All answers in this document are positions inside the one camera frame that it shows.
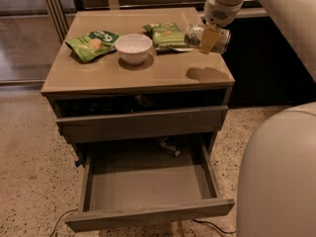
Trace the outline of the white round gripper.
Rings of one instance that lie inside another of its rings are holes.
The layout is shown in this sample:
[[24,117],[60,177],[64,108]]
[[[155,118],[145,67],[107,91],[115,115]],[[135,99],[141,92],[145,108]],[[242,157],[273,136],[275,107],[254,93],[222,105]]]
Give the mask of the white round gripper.
[[221,36],[221,29],[218,26],[225,27],[231,24],[243,2],[244,0],[205,0],[203,11],[207,24],[204,26],[199,44],[201,53],[220,52],[220,48],[216,46]]

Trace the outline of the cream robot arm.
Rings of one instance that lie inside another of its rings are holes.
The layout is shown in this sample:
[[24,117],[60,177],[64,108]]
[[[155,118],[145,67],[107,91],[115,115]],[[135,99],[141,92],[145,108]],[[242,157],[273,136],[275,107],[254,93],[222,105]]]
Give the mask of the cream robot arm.
[[[206,0],[204,15],[230,24],[244,0]],[[310,75],[316,71],[316,0],[259,0]],[[313,103],[263,122],[243,153],[236,237],[316,237],[316,116]]]

